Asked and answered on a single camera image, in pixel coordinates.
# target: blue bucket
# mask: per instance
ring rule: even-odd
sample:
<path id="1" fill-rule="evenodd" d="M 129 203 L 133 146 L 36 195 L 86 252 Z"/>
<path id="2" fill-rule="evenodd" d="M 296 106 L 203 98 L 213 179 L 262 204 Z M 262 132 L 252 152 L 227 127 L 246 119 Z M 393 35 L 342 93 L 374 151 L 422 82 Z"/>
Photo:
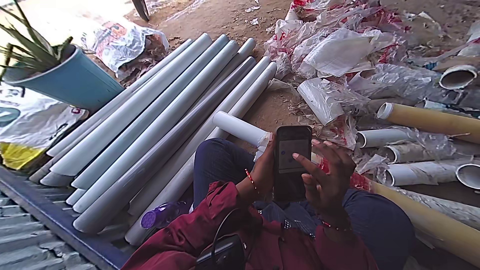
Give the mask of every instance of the blue bucket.
<path id="1" fill-rule="evenodd" d="M 7 84 L 22 86 L 91 112 L 102 108 L 123 91 L 123 87 L 90 60 L 80 48 L 75 49 L 62 64 L 36 76 L 25 78 L 21 69 L 9 69 L 4 76 Z"/>

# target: yellow pipe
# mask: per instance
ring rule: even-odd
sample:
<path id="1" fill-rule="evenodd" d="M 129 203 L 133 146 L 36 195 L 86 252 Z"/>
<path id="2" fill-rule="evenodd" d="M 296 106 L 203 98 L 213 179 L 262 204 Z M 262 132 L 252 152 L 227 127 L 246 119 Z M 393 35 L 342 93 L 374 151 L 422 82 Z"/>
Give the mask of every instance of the yellow pipe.
<path id="1" fill-rule="evenodd" d="M 426 132 L 456 135 L 455 138 L 480 144 L 479 119 L 395 103 L 382 105 L 377 117 Z"/>
<path id="2" fill-rule="evenodd" d="M 415 228 L 429 236 L 432 245 L 480 267 L 480 232 L 382 184 L 371 181 L 372 192 L 397 204 Z"/>

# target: person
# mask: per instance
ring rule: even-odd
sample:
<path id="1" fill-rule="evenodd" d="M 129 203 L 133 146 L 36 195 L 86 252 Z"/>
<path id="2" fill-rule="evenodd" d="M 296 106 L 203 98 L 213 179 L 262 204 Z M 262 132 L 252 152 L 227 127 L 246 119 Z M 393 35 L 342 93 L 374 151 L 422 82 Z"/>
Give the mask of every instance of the person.
<path id="1" fill-rule="evenodd" d="M 307 200 L 282 204 L 262 200 L 274 185 L 275 136 L 255 163 L 227 140 L 204 141 L 195 155 L 194 211 L 150 237 L 122 269 L 195 269 L 229 213 L 225 234 L 240 236 L 245 269 L 403 269 L 414 239 L 406 214 L 380 195 L 350 189 L 356 164 L 338 146 L 312 145 L 330 173 L 294 153 L 309 172 L 302 175 Z"/>

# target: blue jeans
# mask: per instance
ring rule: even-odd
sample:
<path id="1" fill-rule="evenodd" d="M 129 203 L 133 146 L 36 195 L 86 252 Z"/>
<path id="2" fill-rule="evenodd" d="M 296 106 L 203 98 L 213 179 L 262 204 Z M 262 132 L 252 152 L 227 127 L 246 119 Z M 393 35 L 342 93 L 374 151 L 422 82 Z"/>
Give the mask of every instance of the blue jeans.
<path id="1" fill-rule="evenodd" d="M 240 182 L 245 169 L 253 168 L 253 156 L 235 144 L 220 138 L 206 140 L 195 154 L 193 206 L 206 197 L 208 186 L 215 181 Z M 269 220 L 290 223 L 314 237 L 320 221 L 308 202 L 255 202 L 255 208 Z M 387 198 L 362 190 L 349 189 L 343 207 L 350 216 L 353 232 L 375 258 L 380 270 L 402 270 L 414 243 L 413 225 L 407 215 Z"/>

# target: hand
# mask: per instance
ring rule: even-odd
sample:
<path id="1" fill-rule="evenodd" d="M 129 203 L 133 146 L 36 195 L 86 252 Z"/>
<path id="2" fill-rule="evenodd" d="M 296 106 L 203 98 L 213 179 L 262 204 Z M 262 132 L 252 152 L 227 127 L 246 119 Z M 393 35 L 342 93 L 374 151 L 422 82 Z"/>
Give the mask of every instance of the hand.
<path id="1" fill-rule="evenodd" d="M 265 194 L 273 188 L 275 143 L 276 137 L 275 134 L 273 134 L 272 140 L 268 142 L 265 152 L 258 158 L 253 166 L 253 170 L 250 172 L 250 176 L 257 189 L 255 190 L 255 186 L 248 177 L 245 177 L 245 179 L 237 184 L 240 197 L 248 204 L 264 197 Z"/>
<path id="2" fill-rule="evenodd" d="M 322 216 L 345 215 L 342 200 L 348 190 L 350 176 L 356 164 L 346 152 L 331 142 L 320 143 L 312 140 L 312 145 L 328 160 L 330 174 L 325 174 L 304 156 L 293 154 L 293 158 L 310 173 L 302 174 L 307 200 Z"/>

